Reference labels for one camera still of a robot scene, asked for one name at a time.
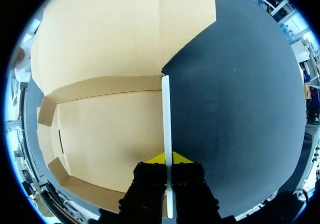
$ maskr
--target cardboard flap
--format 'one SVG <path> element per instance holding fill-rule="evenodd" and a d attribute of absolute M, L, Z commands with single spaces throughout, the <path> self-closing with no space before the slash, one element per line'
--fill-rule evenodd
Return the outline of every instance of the cardboard flap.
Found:
<path fill-rule="evenodd" d="M 88 203 L 116 213 L 119 212 L 119 200 L 125 197 L 125 193 L 100 188 L 74 177 L 70 177 L 62 187 Z M 163 201 L 162 217 L 167 217 L 166 198 Z"/>
<path fill-rule="evenodd" d="M 216 20 L 215 0 L 51 0 L 37 58 L 41 90 L 95 77 L 149 76 Z"/>
<path fill-rule="evenodd" d="M 161 90 L 161 78 L 162 75 L 92 78 L 59 88 L 47 98 L 63 103 L 107 94 Z"/>
<path fill-rule="evenodd" d="M 53 176 L 61 186 L 63 186 L 63 184 L 70 178 L 69 174 L 62 164 L 62 159 L 63 158 L 61 157 L 56 157 L 47 165 Z"/>
<path fill-rule="evenodd" d="M 51 127 L 57 103 L 44 97 L 38 115 L 38 123 Z"/>

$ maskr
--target cardboard sheet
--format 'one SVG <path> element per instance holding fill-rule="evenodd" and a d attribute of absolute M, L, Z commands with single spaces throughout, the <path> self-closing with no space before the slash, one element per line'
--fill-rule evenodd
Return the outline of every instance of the cardboard sheet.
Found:
<path fill-rule="evenodd" d="M 31 72 L 39 144 L 62 187 L 119 211 L 137 163 L 164 151 L 162 67 L 215 22 L 214 1 L 49 2 Z"/>
<path fill-rule="evenodd" d="M 161 91 L 119 93 L 58 105 L 73 177 L 126 192 L 139 162 L 164 151 Z"/>
<path fill-rule="evenodd" d="M 48 95 L 94 77 L 158 75 L 216 20 L 214 1 L 52 0 L 38 31 L 37 83 Z"/>

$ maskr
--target cable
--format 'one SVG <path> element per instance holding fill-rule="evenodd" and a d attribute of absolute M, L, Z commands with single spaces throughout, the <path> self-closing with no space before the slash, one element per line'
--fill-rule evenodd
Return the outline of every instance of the cable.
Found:
<path fill-rule="evenodd" d="M 303 188 L 298 188 L 293 192 L 293 194 L 299 194 L 299 192 L 303 193 L 303 195 L 305 197 L 305 204 L 308 205 L 309 204 L 309 196 L 308 196 L 308 193 L 306 192 L 306 190 Z"/>

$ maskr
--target wall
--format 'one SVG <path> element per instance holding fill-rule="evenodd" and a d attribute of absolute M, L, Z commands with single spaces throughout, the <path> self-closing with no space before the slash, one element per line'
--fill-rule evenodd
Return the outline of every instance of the wall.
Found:
<path fill-rule="evenodd" d="M 298 34 L 308 28 L 308 23 L 299 12 L 284 22 L 284 25 L 288 25 L 288 29 L 292 30 L 293 34 Z"/>

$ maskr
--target black mat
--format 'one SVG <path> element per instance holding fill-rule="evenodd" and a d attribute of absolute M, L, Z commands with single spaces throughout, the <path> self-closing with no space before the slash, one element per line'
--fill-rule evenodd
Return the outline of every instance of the black mat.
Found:
<path fill-rule="evenodd" d="M 249 0 L 216 0 L 216 9 L 217 21 L 164 72 L 173 151 L 202 163 L 225 217 L 288 180 L 306 119 L 298 64 L 278 24 Z"/>

